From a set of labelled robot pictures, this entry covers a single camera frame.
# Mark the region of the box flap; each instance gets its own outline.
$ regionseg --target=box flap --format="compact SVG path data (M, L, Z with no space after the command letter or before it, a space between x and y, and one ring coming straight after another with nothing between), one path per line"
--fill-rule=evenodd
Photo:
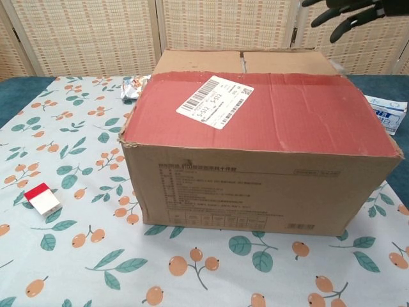
M273 52L245 52L246 72L275 74L337 75L337 70L319 51L283 50Z
M138 101L124 141L140 145L398 157L369 103L340 75L228 74L254 88L217 130L176 109L213 73L154 75Z
M186 71L242 72L240 52L166 50L153 74Z

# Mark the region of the red cardboard flap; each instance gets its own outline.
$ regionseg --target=red cardboard flap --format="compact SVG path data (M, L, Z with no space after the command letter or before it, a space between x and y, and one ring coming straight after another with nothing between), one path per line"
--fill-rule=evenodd
M254 88L222 130L176 112L212 75ZM157 74L138 101L124 141L189 148L399 155L363 94L339 75Z

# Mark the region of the barcode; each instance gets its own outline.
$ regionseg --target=barcode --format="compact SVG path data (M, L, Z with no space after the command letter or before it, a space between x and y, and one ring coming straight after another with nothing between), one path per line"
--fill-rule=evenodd
M182 108L185 110L191 111L195 108L203 99L206 98L209 93L215 89L215 87L219 85L219 82L214 80L209 80L200 87L200 89L195 92L188 100L185 101L184 104L181 105Z
M227 114L227 116L222 120L222 124L223 124L223 125L229 120L229 118L232 117L232 115L237 111L237 109L242 105L243 102L244 102L244 99L240 99L240 100L236 103L235 107L232 108L232 110L230 111L230 113Z
M311 224L293 224L290 223L287 225L287 228L289 229L305 229L305 230L313 230L315 227L315 225L311 225Z

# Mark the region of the floral tablecloth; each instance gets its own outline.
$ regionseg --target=floral tablecloth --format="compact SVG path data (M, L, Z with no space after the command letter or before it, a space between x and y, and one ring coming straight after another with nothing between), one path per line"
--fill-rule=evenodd
M0 132L0 307L409 306L409 210L384 182L340 237L145 225L122 77L58 77ZM46 219L24 193L45 182Z

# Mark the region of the plastic wrapper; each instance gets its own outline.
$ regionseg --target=plastic wrapper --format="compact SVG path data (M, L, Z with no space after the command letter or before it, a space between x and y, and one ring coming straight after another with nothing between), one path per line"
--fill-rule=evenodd
M121 99L124 103L135 102L139 98L150 77L150 75L142 75L123 78Z

